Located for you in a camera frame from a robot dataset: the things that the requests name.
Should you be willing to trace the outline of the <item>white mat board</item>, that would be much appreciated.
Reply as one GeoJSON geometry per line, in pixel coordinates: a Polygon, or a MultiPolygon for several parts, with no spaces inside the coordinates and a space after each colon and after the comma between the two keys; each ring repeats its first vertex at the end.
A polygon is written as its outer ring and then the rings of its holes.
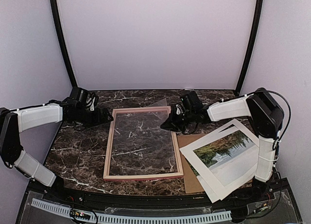
{"type": "Polygon", "coordinates": [[[228,186],[224,187],[193,151],[202,147],[204,144],[210,144],[238,130],[242,131],[245,135],[247,135],[259,148],[259,138],[236,119],[229,121],[228,123],[217,128],[213,132],[180,148],[181,154],[199,173],[197,178],[211,202],[223,200],[234,190],[238,189],[240,186],[251,180],[255,175],[257,163],[253,167],[251,167],[244,176],[238,178],[237,180],[230,183],[228,186]]]}

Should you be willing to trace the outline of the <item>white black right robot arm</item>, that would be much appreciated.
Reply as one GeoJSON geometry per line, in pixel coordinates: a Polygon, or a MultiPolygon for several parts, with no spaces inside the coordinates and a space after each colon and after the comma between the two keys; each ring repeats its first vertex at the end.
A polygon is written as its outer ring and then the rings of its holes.
{"type": "Polygon", "coordinates": [[[191,123],[208,124],[236,117],[248,117],[259,138],[258,166],[255,179],[267,182],[273,174],[273,166],[279,155],[279,143],[286,128],[283,127],[284,111],[272,97],[273,92],[264,88],[244,96],[220,101],[204,106],[195,91],[181,96],[181,104],[171,106],[168,118],[161,129],[185,132],[191,123]]]}

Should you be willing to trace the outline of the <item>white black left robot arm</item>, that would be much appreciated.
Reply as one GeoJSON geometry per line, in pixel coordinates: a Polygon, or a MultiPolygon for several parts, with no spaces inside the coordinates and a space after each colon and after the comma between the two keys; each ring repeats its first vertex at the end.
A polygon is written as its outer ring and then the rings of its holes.
{"type": "Polygon", "coordinates": [[[17,109],[0,110],[0,157],[7,168],[17,168],[20,172],[49,187],[49,194],[57,202],[69,198],[62,187],[63,179],[43,166],[21,145],[20,133],[50,123],[63,121],[77,122],[92,127],[113,121],[107,108],[98,108],[99,97],[80,87],[73,87],[70,95],[62,101],[50,100],[47,103],[17,109]]]}

